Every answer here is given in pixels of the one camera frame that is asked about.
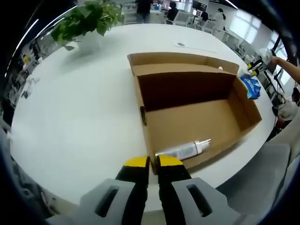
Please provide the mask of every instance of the white table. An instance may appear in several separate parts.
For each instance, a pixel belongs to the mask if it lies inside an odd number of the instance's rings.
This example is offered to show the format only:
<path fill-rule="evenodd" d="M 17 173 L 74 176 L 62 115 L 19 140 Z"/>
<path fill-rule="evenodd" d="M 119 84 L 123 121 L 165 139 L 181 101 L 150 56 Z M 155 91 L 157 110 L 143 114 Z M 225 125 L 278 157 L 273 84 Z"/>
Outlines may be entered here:
<path fill-rule="evenodd" d="M 174 44 L 182 42 L 186 47 Z M 12 157 L 39 185 L 78 204 L 80 197 L 123 163 L 146 155 L 133 76 L 127 55 L 181 52 L 246 64 L 211 34 L 164 24 L 115 27 L 96 55 L 64 48 L 51 54 L 30 77 L 41 77 L 21 98 L 12 124 Z M 255 101 L 262 121 L 235 148 L 207 167 L 191 171 L 213 187 L 223 184 L 258 152 L 275 121 L 264 89 Z M 157 177 L 150 173 L 145 211 L 159 210 Z"/>

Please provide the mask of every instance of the open cardboard box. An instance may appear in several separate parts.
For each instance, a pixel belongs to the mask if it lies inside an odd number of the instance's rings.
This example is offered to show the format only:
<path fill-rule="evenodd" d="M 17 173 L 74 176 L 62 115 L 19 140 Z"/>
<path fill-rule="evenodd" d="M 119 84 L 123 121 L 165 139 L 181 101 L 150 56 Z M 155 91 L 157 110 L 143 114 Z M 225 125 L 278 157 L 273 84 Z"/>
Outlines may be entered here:
<path fill-rule="evenodd" d="M 183 160 L 186 168 L 199 165 L 238 142 L 262 119 L 236 76 L 237 64 L 171 52 L 136 53 L 128 59 L 152 166 L 157 152 L 211 139 L 204 153 Z"/>

